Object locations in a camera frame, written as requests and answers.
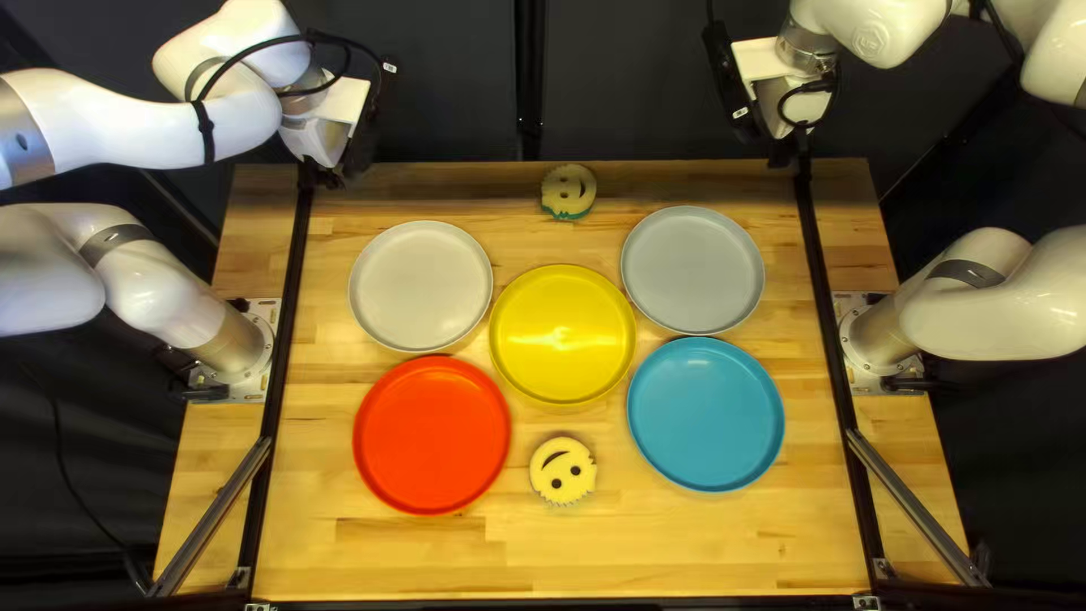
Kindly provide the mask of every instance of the plate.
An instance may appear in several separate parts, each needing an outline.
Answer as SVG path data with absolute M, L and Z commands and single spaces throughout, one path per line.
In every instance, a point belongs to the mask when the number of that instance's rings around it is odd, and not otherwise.
M 413 220 L 372 239 L 354 263 L 348 303 L 375 342 L 403 353 L 456 343 L 487 314 L 490 259 L 464 229 Z
M 354 420 L 354 462 L 386 505 L 442 515 L 479 498 L 509 451 L 509 410 L 472 366 L 422 357 L 389 371 Z
M 645 460 L 699 493 L 758 480 L 784 440 L 784 408 L 769 374 L 711 338 L 677 340 L 649 355 L 630 384 L 627 419 Z
M 683 335 L 740 324 L 766 284 L 761 254 L 743 227 L 696 205 L 665 207 L 637 222 L 622 246 L 621 268 L 637 309 Z
M 622 380 L 635 330 L 630 303 L 607 278 L 578 265 L 546 265 L 521 273 L 497 297 L 490 354 L 525 395 L 573 406 Z

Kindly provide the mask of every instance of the yellow plate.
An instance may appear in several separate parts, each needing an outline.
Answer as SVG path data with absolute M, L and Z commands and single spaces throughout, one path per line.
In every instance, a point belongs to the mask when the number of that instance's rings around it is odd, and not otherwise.
M 547 404 L 599 398 L 633 360 L 633 310 L 615 284 L 578 265 L 547 265 L 505 288 L 490 318 L 490 356 L 518 391 Z

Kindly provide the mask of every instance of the blue plate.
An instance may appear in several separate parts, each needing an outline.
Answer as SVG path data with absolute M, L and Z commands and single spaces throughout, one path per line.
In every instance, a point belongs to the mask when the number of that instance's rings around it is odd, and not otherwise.
M 725 493 L 761 478 L 784 440 L 784 407 L 766 370 L 710 338 L 665 344 L 630 384 L 627 419 L 657 471 L 699 493 Z

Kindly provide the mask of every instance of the white plate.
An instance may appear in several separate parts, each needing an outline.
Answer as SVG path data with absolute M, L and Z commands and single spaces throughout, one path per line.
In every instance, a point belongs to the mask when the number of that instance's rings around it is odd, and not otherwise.
M 384 230 L 363 249 L 351 269 L 348 304 L 379 344 L 430 353 L 479 324 L 493 287 L 490 259 L 467 231 L 413 220 Z
M 696 205 L 656 211 L 622 246 L 627 293 L 656 324 L 712 335 L 754 313 L 766 284 L 761 253 L 731 218 Z

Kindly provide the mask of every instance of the gray plate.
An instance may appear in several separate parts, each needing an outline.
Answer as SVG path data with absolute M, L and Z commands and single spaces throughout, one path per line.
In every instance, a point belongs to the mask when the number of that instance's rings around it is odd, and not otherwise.
M 622 246 L 627 293 L 656 324 L 684 335 L 712 335 L 758 307 L 766 269 L 754 240 L 731 218 L 675 205 L 646 216 Z

